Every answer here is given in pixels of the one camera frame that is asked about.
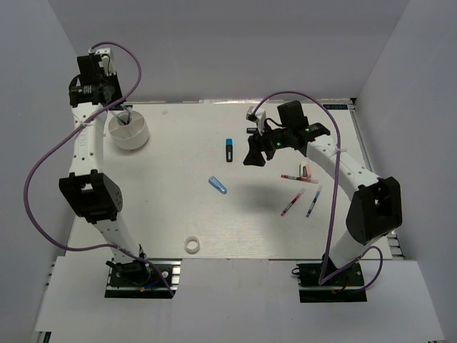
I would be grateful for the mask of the green gel pen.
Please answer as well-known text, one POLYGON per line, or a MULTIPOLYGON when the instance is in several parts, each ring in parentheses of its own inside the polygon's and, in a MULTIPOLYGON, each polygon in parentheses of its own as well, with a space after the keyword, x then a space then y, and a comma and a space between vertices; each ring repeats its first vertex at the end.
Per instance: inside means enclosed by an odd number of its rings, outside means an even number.
POLYGON ((109 113, 113 118, 116 119, 116 122, 118 123, 118 125, 124 125, 124 126, 126 125, 126 122, 118 115, 117 112, 110 111, 109 113))

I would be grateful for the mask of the red gel pen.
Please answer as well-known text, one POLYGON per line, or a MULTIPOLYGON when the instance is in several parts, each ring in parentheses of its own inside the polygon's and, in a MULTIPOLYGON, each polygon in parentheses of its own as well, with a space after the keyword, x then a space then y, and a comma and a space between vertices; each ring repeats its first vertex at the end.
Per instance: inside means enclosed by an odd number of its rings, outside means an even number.
POLYGON ((307 177, 295 177, 287 174, 282 174, 281 175, 282 179, 289 179, 289 180, 294 180, 294 181, 299 181, 299 182, 306 182, 306 183, 311 183, 311 184, 318 184, 319 180, 317 179, 311 179, 307 177))

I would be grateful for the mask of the light blue gel pen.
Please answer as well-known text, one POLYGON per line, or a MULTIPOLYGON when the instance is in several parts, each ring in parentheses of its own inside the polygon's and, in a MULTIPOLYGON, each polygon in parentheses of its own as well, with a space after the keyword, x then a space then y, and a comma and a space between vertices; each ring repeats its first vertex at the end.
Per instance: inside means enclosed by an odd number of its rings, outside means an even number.
POLYGON ((123 125, 129 125, 131 123, 131 107, 122 104, 121 108, 124 111, 124 115, 121 119, 121 122, 123 123, 123 125))

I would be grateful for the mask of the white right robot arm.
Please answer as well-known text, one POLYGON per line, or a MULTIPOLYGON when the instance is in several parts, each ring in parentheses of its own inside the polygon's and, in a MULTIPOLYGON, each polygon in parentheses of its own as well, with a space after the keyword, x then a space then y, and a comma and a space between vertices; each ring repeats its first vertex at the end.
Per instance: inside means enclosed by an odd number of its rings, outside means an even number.
POLYGON ((337 146, 336 138, 321 123, 311 124, 299 101, 277 108, 281 125, 272 129, 264 109, 252 106, 246 119, 256 124, 248 138, 246 166, 264 166, 276 151, 292 148, 317 163, 338 183, 351 204, 346 215, 346 231, 332 244, 323 278, 332 285, 348 276, 347 264, 355 261, 381 237, 403 222, 401 187, 393 178, 381 178, 337 146))

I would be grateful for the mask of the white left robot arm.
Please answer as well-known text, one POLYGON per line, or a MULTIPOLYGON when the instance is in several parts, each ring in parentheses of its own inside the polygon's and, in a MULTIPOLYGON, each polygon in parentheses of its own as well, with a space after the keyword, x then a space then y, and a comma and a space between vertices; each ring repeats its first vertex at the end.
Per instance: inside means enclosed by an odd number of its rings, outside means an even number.
POLYGON ((79 75, 69 85, 71 112, 78 129, 69 175, 60 179, 59 189, 76 216, 96 228, 111 245, 110 267, 126 272, 136 285, 151 276, 144 256, 121 216, 123 197, 119 186, 104 173, 103 107, 122 96, 109 49, 99 49, 77 59, 79 75))

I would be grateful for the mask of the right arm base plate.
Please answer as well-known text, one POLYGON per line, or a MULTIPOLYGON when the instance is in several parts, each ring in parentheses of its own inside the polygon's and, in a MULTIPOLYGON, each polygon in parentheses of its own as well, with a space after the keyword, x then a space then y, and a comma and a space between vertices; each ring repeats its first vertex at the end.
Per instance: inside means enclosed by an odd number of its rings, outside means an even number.
POLYGON ((291 274, 298 280, 300 303, 352 303, 367 302, 365 285, 360 264, 355 264, 323 285, 318 284, 321 273, 321 262, 297 264, 291 274))

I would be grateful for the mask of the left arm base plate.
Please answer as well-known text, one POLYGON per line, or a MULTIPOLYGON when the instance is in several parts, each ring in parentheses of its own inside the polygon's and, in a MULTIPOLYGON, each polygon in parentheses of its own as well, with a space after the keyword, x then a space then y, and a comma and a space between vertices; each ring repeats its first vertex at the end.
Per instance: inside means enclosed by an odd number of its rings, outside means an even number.
POLYGON ((106 262, 109 275, 104 297, 107 299, 172 299, 179 285, 181 261, 154 261, 159 272, 140 262, 106 262))

